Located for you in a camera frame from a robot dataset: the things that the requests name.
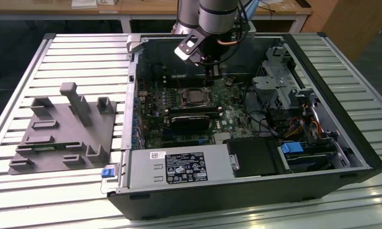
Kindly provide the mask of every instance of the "power supply label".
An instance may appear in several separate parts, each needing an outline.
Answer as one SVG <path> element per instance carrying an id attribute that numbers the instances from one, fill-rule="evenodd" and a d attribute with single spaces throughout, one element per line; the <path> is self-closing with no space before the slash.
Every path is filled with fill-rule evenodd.
<path id="1" fill-rule="evenodd" d="M 208 180 L 204 153 L 165 155 L 165 174 L 169 185 Z"/>

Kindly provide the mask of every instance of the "capacitor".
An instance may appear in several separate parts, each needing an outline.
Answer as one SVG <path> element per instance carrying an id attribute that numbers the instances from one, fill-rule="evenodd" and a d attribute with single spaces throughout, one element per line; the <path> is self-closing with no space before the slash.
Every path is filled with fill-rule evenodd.
<path id="1" fill-rule="evenodd" d="M 234 80 L 235 80 L 235 78 L 228 77 L 228 79 L 227 79 L 226 82 L 224 82 L 224 85 L 226 85 L 227 87 L 231 87 L 231 85 L 234 84 Z"/>

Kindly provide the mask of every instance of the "white label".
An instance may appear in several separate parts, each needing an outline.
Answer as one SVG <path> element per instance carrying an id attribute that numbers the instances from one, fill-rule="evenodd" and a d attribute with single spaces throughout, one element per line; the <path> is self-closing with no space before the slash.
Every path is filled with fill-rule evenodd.
<path id="1" fill-rule="evenodd" d="M 117 13 L 117 11 L 99 11 L 99 13 Z"/>
<path id="2" fill-rule="evenodd" d="M 149 152 L 149 158 L 151 159 L 164 159 L 164 157 L 165 157 L 165 151 Z"/>

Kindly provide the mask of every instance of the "motherboard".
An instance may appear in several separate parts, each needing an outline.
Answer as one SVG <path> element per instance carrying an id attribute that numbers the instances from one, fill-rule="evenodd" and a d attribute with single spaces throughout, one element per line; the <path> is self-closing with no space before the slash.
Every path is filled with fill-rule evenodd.
<path id="1" fill-rule="evenodd" d="M 139 84 L 145 148 L 214 145 L 254 136 L 243 108 L 243 83 L 231 83 L 228 77 L 203 87 L 184 80 L 167 81 Z"/>

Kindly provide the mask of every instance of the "black cover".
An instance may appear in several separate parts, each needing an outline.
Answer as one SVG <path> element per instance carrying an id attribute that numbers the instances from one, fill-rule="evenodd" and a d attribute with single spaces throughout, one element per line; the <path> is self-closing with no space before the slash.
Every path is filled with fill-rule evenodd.
<path id="1" fill-rule="evenodd" d="M 274 141 L 262 137 L 234 138 L 224 141 L 230 155 L 236 155 L 239 169 L 235 177 L 284 174 L 280 155 Z"/>

